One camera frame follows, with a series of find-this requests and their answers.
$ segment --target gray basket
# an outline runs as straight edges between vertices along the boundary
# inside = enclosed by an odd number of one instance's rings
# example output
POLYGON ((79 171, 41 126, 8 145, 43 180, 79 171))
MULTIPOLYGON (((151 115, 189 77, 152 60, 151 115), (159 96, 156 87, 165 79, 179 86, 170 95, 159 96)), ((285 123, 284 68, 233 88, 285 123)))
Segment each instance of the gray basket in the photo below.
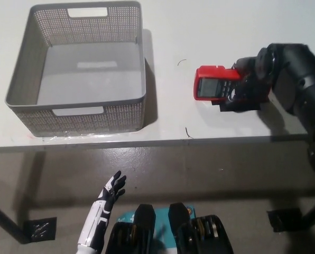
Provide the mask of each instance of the gray basket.
POLYGON ((145 94, 138 2, 31 8, 6 104, 35 136, 139 130, 145 94))

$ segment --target concrete floor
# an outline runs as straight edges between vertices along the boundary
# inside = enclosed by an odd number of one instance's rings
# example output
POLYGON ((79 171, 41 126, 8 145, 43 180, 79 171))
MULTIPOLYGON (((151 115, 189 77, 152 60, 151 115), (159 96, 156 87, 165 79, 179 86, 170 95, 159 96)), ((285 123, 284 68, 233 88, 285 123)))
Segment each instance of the concrete floor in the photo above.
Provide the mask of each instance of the concrete floor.
POLYGON ((0 229, 0 253, 75 253, 90 205, 117 170, 127 175, 126 194, 109 229, 139 203, 183 201, 198 216, 218 215, 235 253, 315 253, 315 227, 273 233, 266 212, 314 204, 301 142, 0 154, 0 208, 18 223, 58 217, 55 241, 20 245, 0 229))

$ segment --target red multimeter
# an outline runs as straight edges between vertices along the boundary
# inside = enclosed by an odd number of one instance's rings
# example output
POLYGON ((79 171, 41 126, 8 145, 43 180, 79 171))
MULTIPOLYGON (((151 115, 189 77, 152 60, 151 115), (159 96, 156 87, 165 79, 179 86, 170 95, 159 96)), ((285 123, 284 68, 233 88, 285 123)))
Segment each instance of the red multimeter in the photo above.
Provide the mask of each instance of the red multimeter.
POLYGON ((224 102, 240 80, 240 75, 234 69, 226 69, 223 66, 201 66, 195 74, 194 99, 224 102))

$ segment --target metal table leg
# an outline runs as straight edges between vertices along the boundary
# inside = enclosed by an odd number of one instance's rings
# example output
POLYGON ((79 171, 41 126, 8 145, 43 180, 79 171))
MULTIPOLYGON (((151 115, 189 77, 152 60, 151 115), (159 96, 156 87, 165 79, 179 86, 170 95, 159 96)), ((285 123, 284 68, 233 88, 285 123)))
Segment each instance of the metal table leg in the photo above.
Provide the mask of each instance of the metal table leg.
POLYGON ((0 210, 0 226, 9 233, 15 240, 21 244, 30 243, 31 239, 27 237, 21 228, 15 224, 6 214, 0 210))

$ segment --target white table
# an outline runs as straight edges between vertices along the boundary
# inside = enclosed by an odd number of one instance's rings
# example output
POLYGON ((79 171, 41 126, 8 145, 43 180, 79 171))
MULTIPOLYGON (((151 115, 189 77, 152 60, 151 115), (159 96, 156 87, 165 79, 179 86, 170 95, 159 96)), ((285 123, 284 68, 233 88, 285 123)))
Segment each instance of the white table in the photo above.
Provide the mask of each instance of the white table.
POLYGON ((260 112, 223 113, 210 102, 195 101, 192 90, 199 66, 230 67, 236 59, 255 56, 272 42, 306 43, 315 53, 315 1, 141 0, 145 56, 156 83, 155 101, 148 103, 150 110, 157 112, 156 121, 132 133, 34 137, 4 99, 29 9, 51 2, 0 1, 0 151, 252 142, 304 136, 299 121, 286 114, 276 100, 263 105, 260 112))

